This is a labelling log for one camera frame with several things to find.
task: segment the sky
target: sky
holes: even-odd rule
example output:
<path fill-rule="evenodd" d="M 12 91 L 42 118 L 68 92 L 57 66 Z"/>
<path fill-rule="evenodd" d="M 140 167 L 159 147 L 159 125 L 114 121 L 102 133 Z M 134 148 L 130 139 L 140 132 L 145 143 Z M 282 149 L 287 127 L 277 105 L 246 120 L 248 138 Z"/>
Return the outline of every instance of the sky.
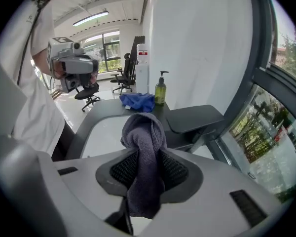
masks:
<path fill-rule="evenodd" d="M 276 16 L 276 22 L 277 22 L 277 31 L 278 31 L 278 40 L 277 40 L 277 47 L 283 47 L 284 36 L 288 36 L 291 40 L 295 39 L 295 26 L 286 11 L 283 9 L 283 7 L 280 5 L 280 3 L 277 0 L 272 0 L 274 10 L 275 10 L 275 16 Z"/>

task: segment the window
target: window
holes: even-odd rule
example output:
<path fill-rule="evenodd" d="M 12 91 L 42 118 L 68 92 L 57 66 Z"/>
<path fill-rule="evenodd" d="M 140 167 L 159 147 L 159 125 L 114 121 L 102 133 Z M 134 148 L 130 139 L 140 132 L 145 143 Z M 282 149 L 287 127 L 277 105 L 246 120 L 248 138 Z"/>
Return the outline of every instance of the window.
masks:
<path fill-rule="evenodd" d="M 271 0 L 274 14 L 271 62 L 296 78 L 296 28 L 277 0 Z"/>
<path fill-rule="evenodd" d="M 284 202 L 296 189 L 296 119 L 261 87 L 251 93 L 222 141 L 243 173 Z"/>
<path fill-rule="evenodd" d="M 119 41 L 119 31 L 104 34 L 104 43 Z"/>
<path fill-rule="evenodd" d="M 107 71 L 104 57 L 103 36 L 97 35 L 85 40 L 84 52 L 99 62 L 99 73 Z"/>
<path fill-rule="evenodd" d="M 120 69 L 119 31 L 93 36 L 82 42 L 84 52 L 99 62 L 99 73 Z"/>

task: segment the armrest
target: armrest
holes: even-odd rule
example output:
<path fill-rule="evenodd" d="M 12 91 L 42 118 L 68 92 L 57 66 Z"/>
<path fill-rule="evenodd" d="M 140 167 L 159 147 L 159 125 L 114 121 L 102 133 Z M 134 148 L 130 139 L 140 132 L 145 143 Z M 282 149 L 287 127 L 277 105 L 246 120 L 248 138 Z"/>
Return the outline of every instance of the armrest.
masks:
<path fill-rule="evenodd" d="M 121 68 L 117 68 L 117 71 L 120 72 L 123 75 L 123 70 Z"/>
<path fill-rule="evenodd" d="M 223 115 L 211 105 L 171 110 L 167 121 L 175 133 L 186 133 L 223 121 Z"/>

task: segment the green liquid soap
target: green liquid soap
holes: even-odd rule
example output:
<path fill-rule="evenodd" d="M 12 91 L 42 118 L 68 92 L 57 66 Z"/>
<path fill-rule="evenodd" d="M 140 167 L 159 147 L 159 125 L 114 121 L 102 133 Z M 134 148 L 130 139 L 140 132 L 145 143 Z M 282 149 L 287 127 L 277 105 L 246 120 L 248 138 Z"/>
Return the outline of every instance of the green liquid soap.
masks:
<path fill-rule="evenodd" d="M 161 77 L 159 78 L 159 82 L 156 85 L 155 93 L 154 93 L 154 103 L 156 105 L 164 105 L 167 86 L 164 84 L 163 73 L 168 73 L 168 71 L 160 71 Z"/>

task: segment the ceiling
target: ceiling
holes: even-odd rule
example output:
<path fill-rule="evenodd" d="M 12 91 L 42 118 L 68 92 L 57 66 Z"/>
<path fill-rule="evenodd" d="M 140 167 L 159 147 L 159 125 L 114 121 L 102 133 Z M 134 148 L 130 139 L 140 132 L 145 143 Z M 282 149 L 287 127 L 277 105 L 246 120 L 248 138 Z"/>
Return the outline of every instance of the ceiling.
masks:
<path fill-rule="evenodd" d="M 75 41 L 90 32 L 122 24 L 140 24 L 144 0 L 52 0 L 55 34 Z M 107 10 L 109 15 L 79 26 L 73 23 Z"/>

